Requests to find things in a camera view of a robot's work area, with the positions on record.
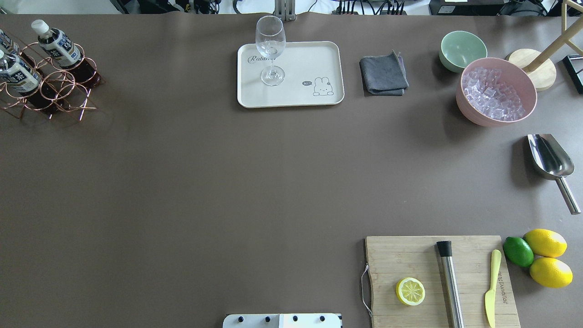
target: bowl of ice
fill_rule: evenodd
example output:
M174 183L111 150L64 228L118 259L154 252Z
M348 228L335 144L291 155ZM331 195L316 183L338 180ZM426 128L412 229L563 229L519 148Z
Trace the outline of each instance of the bowl of ice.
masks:
M499 58L481 58L462 72L455 99L462 114L484 127L527 118L536 106L536 89L518 66Z

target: wooden cutting board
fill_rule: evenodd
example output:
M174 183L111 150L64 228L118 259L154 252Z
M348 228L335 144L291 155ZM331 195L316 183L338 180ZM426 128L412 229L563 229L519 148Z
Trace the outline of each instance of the wooden cutting board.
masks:
M454 268L466 328L488 328L484 293L490 288L490 256L502 250L500 236L368 236L373 328L449 328L447 292L436 242L451 240ZM425 287L423 303L408 306L395 294L405 277ZM496 289L496 328L520 327L504 255Z

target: bottle cap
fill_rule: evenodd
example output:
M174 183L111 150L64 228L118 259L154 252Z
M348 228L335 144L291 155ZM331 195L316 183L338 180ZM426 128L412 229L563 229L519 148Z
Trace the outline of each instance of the bottle cap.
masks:
M46 32L48 32L48 30L50 30L50 28L48 27L48 24L46 24L44 22L44 20L42 19L37 19L35 20L30 27L33 28L33 30L38 34L38 35L43 35Z

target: equipment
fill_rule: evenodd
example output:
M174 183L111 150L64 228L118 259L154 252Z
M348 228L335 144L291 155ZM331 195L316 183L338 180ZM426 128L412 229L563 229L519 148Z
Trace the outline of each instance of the equipment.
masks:
M431 0L429 10L432 15L450 16L496 16L508 0Z
M507 16L546 16L547 10L541 0L510 0L500 9Z
M281 20L296 20L296 0L275 0L273 14Z

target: yellow knife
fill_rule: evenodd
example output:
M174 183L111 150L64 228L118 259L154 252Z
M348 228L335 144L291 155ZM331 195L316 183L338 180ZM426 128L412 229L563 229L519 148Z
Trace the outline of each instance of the yellow knife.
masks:
M500 261L502 261L502 253L495 249L492 251L492 259L490 262L490 290L484 295L484 302L486 304L486 317L490 327L496 328L496 320L494 318L494 301L496 300L496 282L498 281L498 272L500 271Z

